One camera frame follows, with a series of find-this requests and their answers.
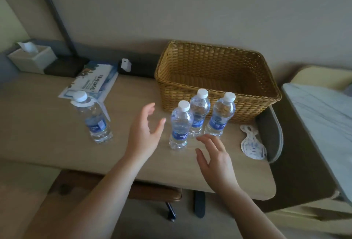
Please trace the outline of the person's left hand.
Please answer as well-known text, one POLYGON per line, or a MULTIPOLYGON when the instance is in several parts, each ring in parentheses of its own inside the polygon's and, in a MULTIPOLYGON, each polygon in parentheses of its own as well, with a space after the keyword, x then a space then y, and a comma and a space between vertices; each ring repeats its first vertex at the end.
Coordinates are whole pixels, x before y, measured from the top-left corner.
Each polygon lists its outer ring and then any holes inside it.
POLYGON ((153 140, 148 117, 155 111, 155 103, 146 104, 131 124, 124 157, 144 164, 153 154, 160 140, 153 140))

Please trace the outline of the person's right hand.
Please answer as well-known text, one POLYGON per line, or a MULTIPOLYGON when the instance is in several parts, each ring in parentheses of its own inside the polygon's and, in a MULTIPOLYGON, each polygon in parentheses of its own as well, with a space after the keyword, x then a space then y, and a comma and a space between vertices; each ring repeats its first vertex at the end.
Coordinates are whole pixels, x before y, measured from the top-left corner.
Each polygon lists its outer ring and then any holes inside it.
POLYGON ((196 138, 209 153, 209 171, 201 171, 209 187, 217 194, 240 190, 232 161, 224 144, 217 136, 205 134, 196 138))

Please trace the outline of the person's right forearm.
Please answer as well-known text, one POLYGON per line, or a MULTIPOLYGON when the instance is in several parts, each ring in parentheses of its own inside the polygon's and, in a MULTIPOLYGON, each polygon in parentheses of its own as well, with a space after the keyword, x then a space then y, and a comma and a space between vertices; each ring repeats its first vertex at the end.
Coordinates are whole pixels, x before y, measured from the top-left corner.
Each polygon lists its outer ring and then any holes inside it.
POLYGON ((238 185, 220 185, 216 193, 233 215, 243 239, 287 239, 238 185))

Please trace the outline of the person's left forearm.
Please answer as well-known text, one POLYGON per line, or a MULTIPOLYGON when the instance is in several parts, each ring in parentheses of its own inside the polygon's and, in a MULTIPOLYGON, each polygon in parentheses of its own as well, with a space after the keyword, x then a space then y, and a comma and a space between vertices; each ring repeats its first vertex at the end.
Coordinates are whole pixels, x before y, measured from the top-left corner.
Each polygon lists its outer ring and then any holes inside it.
POLYGON ((25 239, 111 239, 131 186, 148 157, 124 155, 85 199, 57 225, 25 239))

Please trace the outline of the clear plastic water bottle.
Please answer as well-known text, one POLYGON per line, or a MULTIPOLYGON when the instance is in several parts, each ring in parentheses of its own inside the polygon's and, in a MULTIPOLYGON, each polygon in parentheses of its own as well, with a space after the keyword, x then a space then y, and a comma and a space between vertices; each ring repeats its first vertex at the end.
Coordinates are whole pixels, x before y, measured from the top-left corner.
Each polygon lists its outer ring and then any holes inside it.
POLYGON ((225 126, 235 114, 235 99, 236 95, 234 93, 226 92, 222 98, 215 102, 212 116, 205 127, 204 134, 222 135, 225 126))
POLYGON ((171 134, 169 144, 171 149, 181 149, 187 145, 187 138, 194 121, 190 103, 182 100, 171 113, 171 134))
POLYGON ((189 133, 191 136, 197 137, 201 135, 205 118, 210 111, 208 90, 198 89, 197 94, 190 100, 190 110, 194 119, 189 133))

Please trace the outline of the white paper hang tag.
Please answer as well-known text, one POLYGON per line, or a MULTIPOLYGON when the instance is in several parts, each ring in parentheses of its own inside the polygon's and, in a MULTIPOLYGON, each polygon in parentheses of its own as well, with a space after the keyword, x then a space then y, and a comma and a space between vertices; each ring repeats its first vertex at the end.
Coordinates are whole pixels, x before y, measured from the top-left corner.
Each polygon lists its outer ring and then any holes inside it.
POLYGON ((252 125, 241 125, 240 130, 246 133, 245 139, 241 142, 242 152, 254 160, 266 159, 267 151, 265 146, 257 139, 259 131, 252 125))

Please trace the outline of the water bottle with paper collar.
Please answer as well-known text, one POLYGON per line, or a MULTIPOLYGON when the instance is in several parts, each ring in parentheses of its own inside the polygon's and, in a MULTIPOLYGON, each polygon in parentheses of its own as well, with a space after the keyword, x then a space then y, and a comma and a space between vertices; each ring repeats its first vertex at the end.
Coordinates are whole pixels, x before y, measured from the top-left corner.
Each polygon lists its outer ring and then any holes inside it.
POLYGON ((96 143, 102 143, 112 138, 110 128, 111 118, 105 105, 89 96, 85 91, 73 93, 71 104, 75 107, 79 117, 88 128, 91 138, 96 143))

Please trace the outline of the woven wicker basket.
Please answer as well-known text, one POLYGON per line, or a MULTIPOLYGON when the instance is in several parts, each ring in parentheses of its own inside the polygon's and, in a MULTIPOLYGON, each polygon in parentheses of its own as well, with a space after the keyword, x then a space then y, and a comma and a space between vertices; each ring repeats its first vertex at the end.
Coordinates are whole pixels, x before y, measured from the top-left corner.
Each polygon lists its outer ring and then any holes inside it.
POLYGON ((187 41, 170 41, 161 54, 155 79, 163 111, 172 112, 181 100, 189 101, 198 89, 208 90, 211 108, 225 92, 236 95, 232 122, 251 122, 282 94, 263 55, 244 50, 187 41))

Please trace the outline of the blue white printed booklet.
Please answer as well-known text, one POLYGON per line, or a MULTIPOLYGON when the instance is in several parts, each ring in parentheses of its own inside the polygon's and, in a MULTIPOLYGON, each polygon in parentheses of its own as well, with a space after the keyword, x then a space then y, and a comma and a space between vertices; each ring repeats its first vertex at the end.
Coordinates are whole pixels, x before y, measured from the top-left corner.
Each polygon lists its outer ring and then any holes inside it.
POLYGON ((118 66, 116 64, 88 62, 58 96, 58 98, 72 99, 76 91, 85 91, 88 96, 104 102, 112 86, 118 77, 118 66))

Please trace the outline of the brown stool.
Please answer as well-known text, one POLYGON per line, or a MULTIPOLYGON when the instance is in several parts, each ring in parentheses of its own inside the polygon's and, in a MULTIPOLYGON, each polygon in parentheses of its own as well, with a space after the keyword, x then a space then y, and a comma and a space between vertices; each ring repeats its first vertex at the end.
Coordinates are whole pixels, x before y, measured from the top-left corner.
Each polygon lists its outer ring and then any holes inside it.
MULTIPOLYGON (((60 195, 67 195, 73 188, 92 191, 103 178, 104 175, 102 174, 62 170, 49 189, 49 193, 58 192, 60 195)), ((182 189, 135 180, 131 186, 128 198, 165 203, 168 208, 167 219, 174 222, 176 213, 171 203, 181 200, 182 189)))

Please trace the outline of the black desk lamp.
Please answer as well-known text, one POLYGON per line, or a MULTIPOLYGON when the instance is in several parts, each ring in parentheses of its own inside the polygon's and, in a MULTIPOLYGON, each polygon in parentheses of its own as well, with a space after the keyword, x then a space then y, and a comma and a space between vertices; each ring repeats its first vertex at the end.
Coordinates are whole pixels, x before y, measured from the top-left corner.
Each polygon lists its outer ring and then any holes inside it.
POLYGON ((70 51, 69 56, 59 55, 58 58, 44 69, 46 75, 75 78, 89 62, 88 58, 79 56, 76 47, 54 5, 53 0, 44 0, 55 23, 70 51))

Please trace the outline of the marble top side table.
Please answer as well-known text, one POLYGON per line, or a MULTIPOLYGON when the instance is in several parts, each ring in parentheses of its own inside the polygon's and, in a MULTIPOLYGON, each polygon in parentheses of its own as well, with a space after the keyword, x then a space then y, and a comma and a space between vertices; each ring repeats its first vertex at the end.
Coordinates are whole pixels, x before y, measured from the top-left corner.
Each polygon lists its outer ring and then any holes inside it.
POLYGON ((338 190, 352 206, 352 97, 319 86, 282 86, 338 190))

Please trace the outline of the beige cushion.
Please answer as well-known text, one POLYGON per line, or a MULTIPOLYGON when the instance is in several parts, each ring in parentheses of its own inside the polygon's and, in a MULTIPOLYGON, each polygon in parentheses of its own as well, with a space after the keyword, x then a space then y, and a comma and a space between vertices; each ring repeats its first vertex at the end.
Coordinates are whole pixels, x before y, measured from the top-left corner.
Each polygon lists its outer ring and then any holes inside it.
POLYGON ((352 84, 352 70, 321 66, 301 67, 290 83, 344 91, 352 84))

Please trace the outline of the cream tissue box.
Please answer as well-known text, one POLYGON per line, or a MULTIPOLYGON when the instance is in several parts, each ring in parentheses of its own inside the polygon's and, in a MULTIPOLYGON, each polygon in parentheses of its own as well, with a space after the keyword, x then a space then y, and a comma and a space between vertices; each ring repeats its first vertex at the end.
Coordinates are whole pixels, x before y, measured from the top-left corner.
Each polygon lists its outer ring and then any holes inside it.
POLYGON ((51 47, 36 45, 38 53, 27 53, 23 49, 17 49, 8 55, 8 58, 21 72, 45 74, 44 70, 58 57, 51 47))

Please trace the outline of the white tissue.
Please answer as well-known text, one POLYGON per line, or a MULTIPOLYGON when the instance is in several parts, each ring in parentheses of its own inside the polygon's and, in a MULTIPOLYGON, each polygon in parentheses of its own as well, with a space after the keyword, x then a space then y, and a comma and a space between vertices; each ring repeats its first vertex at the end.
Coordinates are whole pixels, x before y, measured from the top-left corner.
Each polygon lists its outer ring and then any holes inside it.
POLYGON ((33 54, 33 55, 36 55, 39 53, 39 49, 38 47, 33 44, 32 42, 17 42, 17 44, 20 46, 20 48, 28 53, 28 54, 33 54))

